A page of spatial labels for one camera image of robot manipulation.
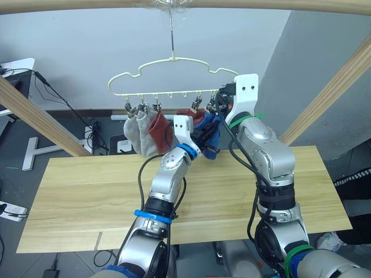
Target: wooden frame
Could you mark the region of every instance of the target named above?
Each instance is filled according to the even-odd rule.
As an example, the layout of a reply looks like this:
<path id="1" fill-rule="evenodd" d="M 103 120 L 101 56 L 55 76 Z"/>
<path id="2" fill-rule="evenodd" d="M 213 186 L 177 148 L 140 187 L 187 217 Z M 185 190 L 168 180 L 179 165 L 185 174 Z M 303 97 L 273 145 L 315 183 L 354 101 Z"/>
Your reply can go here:
<path id="1" fill-rule="evenodd" d="M 164 7 L 156 0 L 1 0 L 0 13 L 92 8 Z M 189 8 L 256 8 L 371 14 L 370 0 L 189 0 Z"/>
<path id="2" fill-rule="evenodd" d="M 0 13 L 89 8 L 158 6 L 155 0 L 1 0 Z M 190 8 L 260 8 L 314 10 L 371 15 L 370 0 L 193 0 Z M 281 136 L 290 145 L 317 120 L 371 65 L 371 35 L 357 48 L 325 88 Z M 0 103 L 73 156 L 91 155 L 66 130 L 0 78 Z"/>
<path id="3" fill-rule="evenodd" d="M 92 155 L 70 132 L 39 110 L 3 77 L 0 77 L 0 103 L 70 155 Z"/>

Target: white plastic hanger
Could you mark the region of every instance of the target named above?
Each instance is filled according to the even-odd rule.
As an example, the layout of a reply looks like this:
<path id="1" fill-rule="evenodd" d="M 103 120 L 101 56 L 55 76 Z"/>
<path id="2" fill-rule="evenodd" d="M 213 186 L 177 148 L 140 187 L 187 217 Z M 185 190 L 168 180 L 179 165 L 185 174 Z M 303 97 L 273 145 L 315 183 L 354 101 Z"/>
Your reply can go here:
<path id="1" fill-rule="evenodd" d="M 171 34 L 171 39 L 172 39 L 172 56 L 168 59 L 152 61 L 152 62 L 145 63 L 145 64 L 141 65 L 140 67 L 138 67 L 138 72 L 139 72 L 138 74 L 132 74 L 131 72 L 123 72 L 121 74 L 115 75 L 114 77 L 112 77 L 108 81 L 108 89 L 112 94 L 114 94 L 115 96 L 123 96 L 126 99 L 128 99 L 129 96 L 141 96 L 141 97 L 143 97 L 145 95 L 154 95 L 155 97 L 158 97 L 158 95 L 160 95 L 160 94 L 167 94 L 169 97 L 172 97 L 173 94 L 183 94 L 183 96 L 187 96 L 188 93 L 197 93 L 197 95 L 199 95 L 199 94 L 204 93 L 204 92 L 205 93 L 206 92 L 215 93 L 215 92 L 218 91 L 218 89 L 210 89 L 210 90 L 193 90 L 193 91 L 176 91 L 176 92 L 135 93 L 135 94 L 118 94 L 118 93 L 115 93 L 114 91 L 112 91 L 112 87 L 111 87 L 112 83 L 117 78 L 123 77 L 125 75 L 129 75 L 132 78 L 137 78 L 137 77 L 140 77 L 142 75 L 142 69 L 143 68 L 148 67 L 150 65 L 166 63 L 166 62 L 190 61 L 190 62 L 200 63 L 200 64 L 203 64 L 203 65 L 207 66 L 208 72 L 211 73 L 211 74 L 217 74 L 219 71 L 226 71 L 226 72 L 230 72 L 230 73 L 232 73 L 236 76 L 238 75 L 238 73 L 236 71 L 233 71 L 233 70 L 228 69 L 228 68 L 218 68 L 217 70 L 212 71 L 210 69 L 209 63 L 207 63 L 205 61 L 202 61 L 202 60 L 193 59 L 193 58 L 176 57 L 175 53 L 174 53 L 173 22 L 172 22 L 172 14 L 171 14 L 170 9 L 169 9 L 169 18 L 170 18 L 170 34 Z"/>

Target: power strip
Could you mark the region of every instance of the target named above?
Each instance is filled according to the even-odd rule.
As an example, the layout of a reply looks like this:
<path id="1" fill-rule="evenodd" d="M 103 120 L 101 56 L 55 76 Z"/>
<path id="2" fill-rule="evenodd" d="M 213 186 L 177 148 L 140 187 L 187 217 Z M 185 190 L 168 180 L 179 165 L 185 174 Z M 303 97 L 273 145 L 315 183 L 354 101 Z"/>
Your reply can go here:
<path id="1" fill-rule="evenodd" d="M 2 202 L 2 201 L 0 201 L 0 204 L 6 204 L 5 210 L 11 214 L 25 214 L 27 212 L 27 209 L 25 207 L 20 207 L 15 204 L 9 204 L 7 202 Z M 6 218 L 12 221 L 16 221 L 16 222 L 20 222 L 24 218 L 23 215 L 22 217 L 14 217 L 14 216 L 10 216 L 6 212 L 3 212 L 2 214 L 0 214 L 0 217 Z"/>
<path id="2" fill-rule="evenodd" d="M 6 125 L 9 123 L 9 122 L 14 122 L 14 120 L 9 117 L 9 116 L 0 116 L 0 135 L 2 134 L 2 132 L 4 131 Z"/>

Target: white sneaker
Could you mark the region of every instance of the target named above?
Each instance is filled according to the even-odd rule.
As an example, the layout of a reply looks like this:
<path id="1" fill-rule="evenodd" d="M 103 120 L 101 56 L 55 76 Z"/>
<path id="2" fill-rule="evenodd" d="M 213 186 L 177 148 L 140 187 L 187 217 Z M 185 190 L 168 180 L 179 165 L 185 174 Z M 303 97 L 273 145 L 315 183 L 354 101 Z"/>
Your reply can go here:
<path id="1" fill-rule="evenodd" d="M 325 233 L 317 240 L 317 249 L 327 249 L 337 252 L 341 246 L 347 245 L 337 236 L 336 232 Z"/>

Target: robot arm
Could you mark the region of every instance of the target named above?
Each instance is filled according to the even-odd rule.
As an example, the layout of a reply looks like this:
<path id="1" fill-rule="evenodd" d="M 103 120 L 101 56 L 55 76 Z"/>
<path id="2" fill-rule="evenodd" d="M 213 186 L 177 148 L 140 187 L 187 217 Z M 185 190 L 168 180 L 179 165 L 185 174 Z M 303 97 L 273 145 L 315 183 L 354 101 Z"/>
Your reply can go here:
<path id="1" fill-rule="evenodd" d="M 273 130 L 253 117 L 257 75 L 236 76 L 234 81 L 220 89 L 217 110 L 222 120 L 226 115 L 224 126 L 232 127 L 230 135 L 237 135 L 239 147 L 247 154 L 253 170 L 264 178 L 257 176 L 257 211 L 261 220 L 254 241 L 258 253 L 287 278 L 371 277 L 369 270 L 336 253 L 309 246 L 300 206 L 294 197 L 294 154 Z"/>
<path id="2" fill-rule="evenodd" d="M 219 90 L 214 108 L 257 175 L 257 211 L 261 220 L 254 242 L 258 253 L 282 277 L 371 277 L 369 270 L 333 252 L 314 250 L 308 245 L 300 206 L 294 197 L 294 154 L 273 130 L 253 117 L 257 75 L 239 75 L 234 81 Z M 213 134 L 203 131 L 202 139 L 198 140 L 191 138 L 192 128 L 191 118 L 174 117 L 174 132 L 180 144 L 161 159 L 147 202 L 142 210 L 135 211 L 137 218 L 120 248 L 112 269 L 115 271 L 104 270 L 95 278 L 166 277 L 170 225 L 181 181 L 191 161 L 201 156 L 208 134 Z"/>

